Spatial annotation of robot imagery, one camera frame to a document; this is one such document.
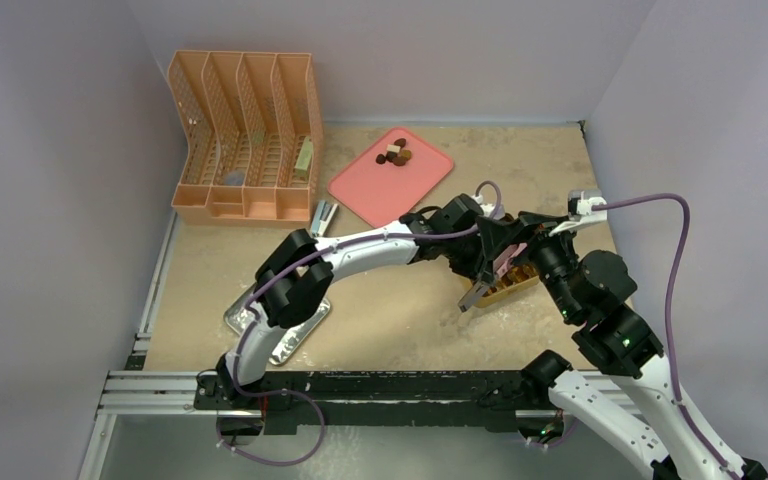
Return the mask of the pink tongs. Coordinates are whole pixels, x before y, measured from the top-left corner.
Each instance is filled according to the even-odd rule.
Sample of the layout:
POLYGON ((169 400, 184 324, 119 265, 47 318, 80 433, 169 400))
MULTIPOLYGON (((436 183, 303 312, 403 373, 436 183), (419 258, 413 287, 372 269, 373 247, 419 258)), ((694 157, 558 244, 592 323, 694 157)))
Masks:
POLYGON ((512 268, 514 259, 526 248, 526 243, 506 247, 493 261, 493 273, 496 282, 501 280, 512 268))

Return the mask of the gold chocolate box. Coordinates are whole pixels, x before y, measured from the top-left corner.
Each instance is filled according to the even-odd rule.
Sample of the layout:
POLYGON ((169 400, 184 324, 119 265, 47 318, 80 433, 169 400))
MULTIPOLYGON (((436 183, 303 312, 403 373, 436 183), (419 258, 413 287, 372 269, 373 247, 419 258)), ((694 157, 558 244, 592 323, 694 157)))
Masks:
POLYGON ((532 264, 512 267, 475 302, 474 306, 486 308, 539 283, 539 276, 532 264))

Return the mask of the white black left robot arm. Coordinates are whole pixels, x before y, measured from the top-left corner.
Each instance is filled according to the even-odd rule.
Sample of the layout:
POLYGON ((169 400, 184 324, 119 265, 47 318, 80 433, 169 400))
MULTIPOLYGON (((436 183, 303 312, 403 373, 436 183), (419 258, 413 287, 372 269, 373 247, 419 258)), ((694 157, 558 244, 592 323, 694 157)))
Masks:
POLYGON ((445 206, 425 207, 380 228, 342 237, 291 232, 259 267, 254 283, 228 308, 244 326, 237 344, 216 365, 219 395, 232 408, 257 399, 269 357, 285 334, 317 312, 328 289, 353 275, 387 266, 470 260, 479 246, 477 221, 498 220, 500 202, 460 194, 445 206))

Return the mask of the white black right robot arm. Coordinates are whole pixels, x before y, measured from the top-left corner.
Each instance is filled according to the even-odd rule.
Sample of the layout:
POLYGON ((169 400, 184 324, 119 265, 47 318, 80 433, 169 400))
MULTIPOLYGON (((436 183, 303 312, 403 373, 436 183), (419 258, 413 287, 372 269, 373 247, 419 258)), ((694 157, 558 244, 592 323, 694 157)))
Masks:
POLYGON ((507 248, 531 265, 582 355, 618 386, 631 414, 590 386, 559 354, 545 351, 524 371, 521 392, 536 407, 572 414, 631 462, 645 479, 766 479, 757 460, 738 454, 713 429, 680 383, 672 339, 661 341, 627 303, 637 289, 624 260, 573 248, 581 228, 606 221, 610 205, 580 206, 565 217, 521 213, 477 220, 486 259, 507 248))

